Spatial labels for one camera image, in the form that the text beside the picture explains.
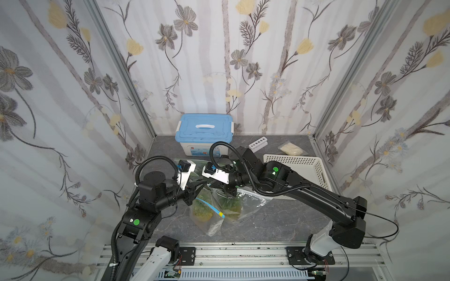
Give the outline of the yellow pineapple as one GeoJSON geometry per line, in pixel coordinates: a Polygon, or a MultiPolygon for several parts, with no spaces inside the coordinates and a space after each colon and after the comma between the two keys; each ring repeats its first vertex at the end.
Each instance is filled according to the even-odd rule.
{"type": "Polygon", "coordinates": [[[219,204],[226,218],[238,220],[241,215],[241,201],[239,198],[219,198],[219,204]]]}
{"type": "Polygon", "coordinates": [[[199,222],[208,222],[214,215],[213,210],[204,202],[196,199],[192,205],[194,219],[199,222]]]}

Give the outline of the clear bag blue zipper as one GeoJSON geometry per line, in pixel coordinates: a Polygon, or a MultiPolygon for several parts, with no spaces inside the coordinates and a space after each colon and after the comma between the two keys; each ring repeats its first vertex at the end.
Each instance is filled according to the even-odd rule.
{"type": "Polygon", "coordinates": [[[209,188],[203,188],[190,206],[190,218],[207,236],[214,236],[225,221],[225,215],[219,208],[209,188]]]}
{"type": "Polygon", "coordinates": [[[213,189],[212,196],[228,222],[238,222],[251,217],[272,200],[270,197],[246,189],[238,189],[235,196],[227,195],[219,189],[213,189]]]}

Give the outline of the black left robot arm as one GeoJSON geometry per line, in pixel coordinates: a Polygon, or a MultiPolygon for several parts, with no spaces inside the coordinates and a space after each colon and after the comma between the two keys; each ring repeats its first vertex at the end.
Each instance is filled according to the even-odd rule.
{"type": "Polygon", "coordinates": [[[157,241],[142,270],[135,276],[132,274],[155,229],[163,220],[162,211],[177,205],[179,201],[190,206],[198,196],[204,181],[189,181],[195,167],[190,160],[175,163],[166,156],[153,156],[138,165],[135,171],[135,190],[126,212],[111,235],[111,258],[102,280],[128,281],[134,278],[152,281],[166,264],[178,262],[179,242],[163,236],[157,241]],[[157,160],[167,162],[173,168],[170,179],[160,171],[141,176],[144,167],[157,160]]]}

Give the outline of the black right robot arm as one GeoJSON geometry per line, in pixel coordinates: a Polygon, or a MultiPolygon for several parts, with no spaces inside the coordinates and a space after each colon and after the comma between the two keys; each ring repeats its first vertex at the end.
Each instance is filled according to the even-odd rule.
{"type": "Polygon", "coordinates": [[[212,144],[209,157],[202,174],[218,181],[225,193],[235,196],[238,188],[250,186],[264,197],[298,200],[330,219],[320,232],[308,237],[303,253],[310,262],[323,260],[337,248],[358,249],[367,237],[364,218],[369,213],[363,197],[336,194],[281,162],[263,163],[250,149],[235,148],[227,142],[212,144]]]}

